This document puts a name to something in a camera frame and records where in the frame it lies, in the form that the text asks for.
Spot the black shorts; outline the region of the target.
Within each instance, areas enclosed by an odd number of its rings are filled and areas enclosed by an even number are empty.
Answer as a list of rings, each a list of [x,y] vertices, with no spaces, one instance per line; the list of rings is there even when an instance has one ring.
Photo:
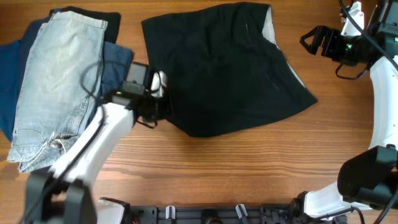
[[[294,116],[317,102],[277,46],[268,4],[239,2],[142,21],[164,73],[169,121],[208,138]]]

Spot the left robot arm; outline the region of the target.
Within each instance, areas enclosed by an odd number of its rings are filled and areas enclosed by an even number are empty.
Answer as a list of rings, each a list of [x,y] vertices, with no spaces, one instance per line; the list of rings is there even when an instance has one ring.
[[[167,76],[132,63],[120,89],[97,97],[90,125],[46,174],[31,174],[21,223],[132,223],[129,203],[95,200],[93,185],[117,145],[136,123],[154,129],[170,112]]]

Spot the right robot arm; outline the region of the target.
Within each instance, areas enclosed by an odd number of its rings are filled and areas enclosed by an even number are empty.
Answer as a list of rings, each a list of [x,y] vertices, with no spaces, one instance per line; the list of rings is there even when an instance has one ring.
[[[373,85],[373,134],[368,150],[346,161],[335,183],[304,193],[300,211],[316,221],[380,210],[380,223],[397,209],[397,1],[378,1],[367,27],[360,2],[339,4],[343,29],[317,26],[300,43],[313,55],[321,48],[341,67],[365,64]]]

